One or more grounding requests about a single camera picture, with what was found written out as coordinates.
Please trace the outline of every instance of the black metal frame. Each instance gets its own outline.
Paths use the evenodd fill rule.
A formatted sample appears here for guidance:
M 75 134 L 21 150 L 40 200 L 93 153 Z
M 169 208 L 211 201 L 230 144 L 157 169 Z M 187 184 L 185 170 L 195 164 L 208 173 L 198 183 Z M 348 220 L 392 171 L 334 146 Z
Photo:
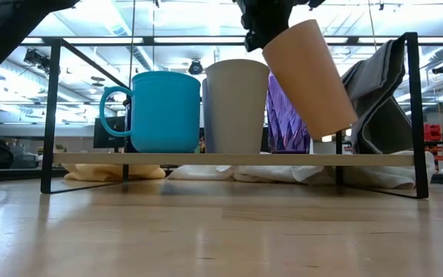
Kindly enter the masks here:
M 360 38 L 371 38 L 371 36 L 360 36 L 353 37 L 347 36 L 342 37 L 347 38 L 346 42 L 343 43 L 329 43 L 331 46 L 339 45 L 353 45 L 353 46 L 367 46 L 374 45 L 374 43 L 363 43 L 359 42 Z M 414 161 L 415 161 L 415 177 L 416 177 L 416 196 L 402 195 L 400 193 L 385 192 L 378 189 L 364 189 L 373 192 L 380 192 L 389 195 L 403 196 L 413 199 L 426 199 L 428 197 L 428 180 L 427 180 L 427 169 L 425 164 L 425 144 L 423 138 L 423 110 L 421 107 L 421 79 L 420 79 L 420 68 L 419 68 L 419 53 L 418 47 L 420 45 L 443 45 L 443 43 L 418 43 L 418 34 L 416 32 L 407 32 L 403 34 L 398 40 L 406 42 L 407 46 L 407 56 L 408 56 L 408 72 L 409 72 L 409 87 L 410 87 L 410 103 L 411 103 L 411 124 L 412 124 L 412 140 L 413 140 L 413 151 L 414 151 Z M 64 38 L 42 38 L 42 43 L 22 43 L 23 46 L 51 46 L 51 70 L 49 76 L 49 87 L 48 87 L 48 101 L 47 101 L 47 113 L 45 119 L 45 140 L 44 140 L 44 158 L 42 163 L 42 179 L 41 179 L 41 192 L 42 193 L 59 193 L 59 192 L 70 192 L 78 189 L 66 189 L 59 191 L 52 191 L 51 179 L 52 179 L 52 158 L 53 158 L 53 147 L 54 147 L 54 135 L 55 135 L 55 112 L 57 103 L 57 92 L 58 92 L 58 75 L 59 75 L 59 59 L 61 54 L 61 47 L 64 46 L 70 52 L 77 55 L 83 61 L 87 62 L 93 68 L 97 69 L 99 72 L 104 74 L 106 77 L 110 78 L 113 82 L 118 85 L 129 88 L 128 86 L 122 84 L 113 75 L 104 70 L 100 65 L 93 62 L 85 54 L 81 53 L 75 46 L 68 43 Z M 94 44 L 93 46 L 122 46 L 122 44 Z M 143 37 L 142 43 L 135 43 L 134 45 L 238 45 L 243 46 L 243 42 L 216 42 L 216 43 L 158 43 L 155 42 L 153 37 Z M 79 46 L 89 46 L 88 44 L 79 44 Z M 336 153 L 342 154 L 342 132 L 336 134 Z M 123 182 L 128 181 L 128 165 L 123 166 Z M 341 166 L 336 167 L 336 183 L 338 187 L 345 186 L 343 179 L 343 168 Z M 115 185 L 117 182 L 109 183 L 106 185 Z M 79 189 L 89 189 L 96 188 L 97 185 L 79 188 Z
M 404 195 L 396 192 L 386 192 L 380 189 L 361 189 L 372 192 L 380 192 L 389 195 L 402 196 L 413 199 L 428 198 L 427 165 L 425 161 L 425 141 L 423 137 L 423 109 L 421 106 L 421 77 L 418 33 L 407 32 L 398 38 L 400 42 L 406 42 L 408 56 L 409 93 L 411 95 L 411 130 L 413 140 L 413 159 L 415 161 L 416 196 Z M 342 131 L 336 133 L 336 154 L 342 154 Z M 336 167 L 336 184 L 343 185 L 343 168 Z

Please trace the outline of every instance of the ceiling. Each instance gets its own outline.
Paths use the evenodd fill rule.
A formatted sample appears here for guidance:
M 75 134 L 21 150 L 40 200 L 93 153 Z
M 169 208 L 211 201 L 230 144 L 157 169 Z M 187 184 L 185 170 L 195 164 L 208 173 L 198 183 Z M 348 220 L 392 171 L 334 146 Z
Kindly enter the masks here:
M 381 10 L 379 0 L 371 0 L 370 14 L 367 0 L 327 0 L 323 5 L 310 11 L 308 6 L 297 6 L 291 14 L 290 25 L 308 18 L 315 18 L 324 35 L 386 35 L 399 36 L 404 32 L 415 31 L 419 35 L 443 35 L 443 1 L 442 0 L 397 0 L 380 1 L 384 3 Z M 153 1 L 133 0 L 81 0 L 75 8 L 55 12 L 47 16 L 31 37 L 128 37 L 128 36 L 191 36 L 191 35 L 245 35 L 246 31 L 240 25 L 241 12 L 231 0 L 161 0 L 159 8 Z M 38 53 L 50 56 L 50 48 L 46 46 L 28 47 Z M 423 47 L 421 53 L 428 58 L 428 53 L 438 47 Z M 136 72 L 145 71 L 144 65 L 132 57 L 131 52 L 124 46 L 79 46 L 78 49 L 100 66 L 107 69 L 121 82 L 129 84 L 130 76 Z M 230 58 L 249 58 L 264 62 L 261 51 L 247 53 L 243 46 L 143 46 L 138 48 L 147 63 L 152 67 L 186 72 L 192 59 L 199 59 L 206 68 L 218 60 Z M 23 62 L 27 47 L 18 47 L 8 57 L 7 65 L 14 65 L 14 73 L 19 77 L 28 74 L 47 78 L 42 70 L 28 67 Z M 333 59 L 340 74 L 345 73 L 356 62 L 368 58 L 375 52 L 373 46 L 333 46 L 330 47 Z M 102 83 L 106 86 L 115 85 L 104 75 L 97 72 L 86 62 L 62 49 L 60 66 L 60 101 L 92 101 L 97 102 L 103 92 L 96 88 L 90 92 L 94 81 L 92 76 L 105 78 Z M 422 72 L 424 81 L 427 72 Z M 443 76 L 428 76 L 428 83 L 438 82 Z M 44 80 L 39 79 L 45 90 Z M 19 93 L 18 89 L 8 88 L 15 92 L 19 100 L 46 100 L 45 92 L 37 98 Z M 402 86 L 397 96 L 407 91 L 407 85 Z M 0 101 L 8 100 L 7 95 L 0 93 Z M 120 102 L 124 96 L 117 96 Z M 43 108 L 43 106 L 27 105 L 27 108 Z M 86 109 L 83 105 L 70 105 L 78 110 Z M 111 113 L 123 110 L 122 105 L 110 106 Z M 88 109 L 89 121 L 97 115 L 96 106 Z

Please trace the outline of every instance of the gray fabric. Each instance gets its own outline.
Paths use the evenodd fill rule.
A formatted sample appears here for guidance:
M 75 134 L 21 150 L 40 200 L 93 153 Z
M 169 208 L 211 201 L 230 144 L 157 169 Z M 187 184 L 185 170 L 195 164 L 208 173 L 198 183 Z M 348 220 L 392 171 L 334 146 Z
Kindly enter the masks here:
M 353 152 L 390 154 L 412 147 L 411 123 L 393 97 L 405 76 L 404 42 L 389 41 L 341 80 L 358 115 L 351 127 Z

